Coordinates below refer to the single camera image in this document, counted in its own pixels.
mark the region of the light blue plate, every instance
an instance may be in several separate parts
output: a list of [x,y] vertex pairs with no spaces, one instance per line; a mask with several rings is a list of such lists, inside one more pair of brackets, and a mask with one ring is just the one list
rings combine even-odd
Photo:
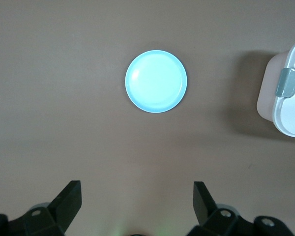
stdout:
[[160,113],[181,101],[187,88],[187,74],[174,55],[153,50],[131,62],[125,85],[129,98],[138,108]]

